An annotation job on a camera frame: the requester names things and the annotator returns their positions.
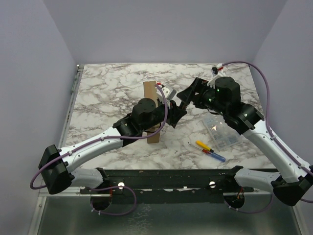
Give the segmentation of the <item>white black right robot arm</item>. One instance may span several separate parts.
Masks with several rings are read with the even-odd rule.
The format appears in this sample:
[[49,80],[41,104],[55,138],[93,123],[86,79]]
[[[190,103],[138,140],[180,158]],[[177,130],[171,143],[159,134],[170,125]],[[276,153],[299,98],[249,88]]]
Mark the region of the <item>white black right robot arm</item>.
[[256,188],[272,192],[284,204],[294,206],[313,185],[313,167],[275,135],[254,106],[241,101],[240,85],[233,78],[220,77],[214,86],[196,78],[177,97],[182,108],[192,103],[222,115],[229,127],[257,146],[277,169],[269,173],[241,167],[225,178],[229,191]]

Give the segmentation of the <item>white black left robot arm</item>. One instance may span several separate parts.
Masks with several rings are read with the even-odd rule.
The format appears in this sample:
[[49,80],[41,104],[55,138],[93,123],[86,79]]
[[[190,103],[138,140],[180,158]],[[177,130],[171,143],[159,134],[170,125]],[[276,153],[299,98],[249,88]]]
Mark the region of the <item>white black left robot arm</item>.
[[152,127],[165,124],[175,127],[186,115],[184,104],[171,100],[155,103],[141,99],[131,113],[118,120],[112,127],[76,145],[58,149],[48,146],[39,163],[39,174],[49,194],[58,194],[69,187],[88,187],[97,193],[107,190],[108,181],[103,169],[83,169],[81,165],[111,150],[125,147],[144,139],[143,133]]

